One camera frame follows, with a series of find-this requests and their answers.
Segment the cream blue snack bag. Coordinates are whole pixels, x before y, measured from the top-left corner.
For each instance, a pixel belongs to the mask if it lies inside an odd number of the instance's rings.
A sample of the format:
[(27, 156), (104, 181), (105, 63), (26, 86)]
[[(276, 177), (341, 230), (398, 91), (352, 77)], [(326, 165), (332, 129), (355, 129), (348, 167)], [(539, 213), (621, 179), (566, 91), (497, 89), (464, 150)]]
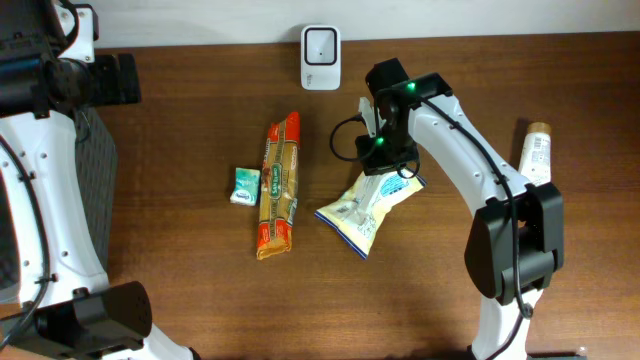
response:
[(367, 259), (386, 215), (426, 186), (419, 175), (409, 175), (409, 170), (371, 176), (361, 173), (338, 200), (319, 208), (314, 215), (335, 230), (362, 259)]

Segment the small teal tissue pack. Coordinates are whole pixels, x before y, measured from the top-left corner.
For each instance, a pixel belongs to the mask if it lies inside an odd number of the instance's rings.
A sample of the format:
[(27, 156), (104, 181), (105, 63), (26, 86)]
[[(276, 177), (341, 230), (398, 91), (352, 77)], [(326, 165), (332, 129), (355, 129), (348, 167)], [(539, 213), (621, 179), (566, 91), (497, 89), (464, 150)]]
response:
[(235, 186), (230, 196), (230, 202), (245, 206), (255, 206), (260, 189), (259, 170), (236, 168)]

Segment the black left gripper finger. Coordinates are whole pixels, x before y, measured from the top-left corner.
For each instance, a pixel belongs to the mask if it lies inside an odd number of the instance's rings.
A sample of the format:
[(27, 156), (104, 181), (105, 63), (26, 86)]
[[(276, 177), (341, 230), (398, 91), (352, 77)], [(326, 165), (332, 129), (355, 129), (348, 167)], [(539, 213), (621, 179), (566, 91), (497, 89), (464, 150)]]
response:
[(99, 55), (92, 65), (94, 80), (93, 104), (95, 106), (119, 105), (121, 89), (119, 65), (113, 55)]
[(134, 56), (130, 53), (123, 53), (118, 55), (118, 60), (122, 103), (140, 103), (142, 95)]

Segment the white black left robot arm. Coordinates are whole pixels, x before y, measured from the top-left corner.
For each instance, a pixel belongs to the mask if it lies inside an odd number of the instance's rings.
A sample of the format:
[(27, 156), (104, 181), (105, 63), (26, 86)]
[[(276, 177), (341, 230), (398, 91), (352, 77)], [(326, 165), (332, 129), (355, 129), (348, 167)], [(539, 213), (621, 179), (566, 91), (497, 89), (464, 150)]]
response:
[(88, 4), (1, 4), (1, 343), (51, 359), (193, 359), (144, 286), (106, 266), (118, 154), (101, 106), (141, 99), (134, 57), (99, 55)]

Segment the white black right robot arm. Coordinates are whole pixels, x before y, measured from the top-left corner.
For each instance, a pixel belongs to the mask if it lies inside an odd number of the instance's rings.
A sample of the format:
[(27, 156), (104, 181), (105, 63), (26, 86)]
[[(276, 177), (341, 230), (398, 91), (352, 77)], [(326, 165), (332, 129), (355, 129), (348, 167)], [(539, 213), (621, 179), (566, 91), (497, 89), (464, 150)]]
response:
[(474, 128), (437, 73), (410, 78), (396, 58), (365, 77), (373, 112), (356, 139), (367, 175), (413, 177), (425, 149), (464, 199), (473, 222), (465, 266), (481, 294), (474, 359), (526, 359), (533, 310), (564, 265), (563, 197), (506, 162)]

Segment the leaf pattern cream tube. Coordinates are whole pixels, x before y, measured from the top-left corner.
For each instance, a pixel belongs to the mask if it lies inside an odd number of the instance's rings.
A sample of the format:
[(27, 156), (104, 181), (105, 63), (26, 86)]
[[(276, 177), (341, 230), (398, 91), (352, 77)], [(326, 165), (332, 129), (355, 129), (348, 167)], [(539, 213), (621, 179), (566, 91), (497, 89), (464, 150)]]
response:
[(534, 122), (527, 127), (518, 172), (533, 185), (551, 181), (551, 126)]

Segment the orange San Remo pasta pack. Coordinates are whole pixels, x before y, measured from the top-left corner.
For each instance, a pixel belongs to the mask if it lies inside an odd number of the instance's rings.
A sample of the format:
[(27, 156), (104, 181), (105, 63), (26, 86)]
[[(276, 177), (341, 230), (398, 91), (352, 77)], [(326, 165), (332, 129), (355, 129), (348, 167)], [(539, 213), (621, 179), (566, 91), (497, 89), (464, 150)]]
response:
[(258, 260), (289, 252), (298, 204), (300, 115), (291, 112), (267, 134), (261, 169)]

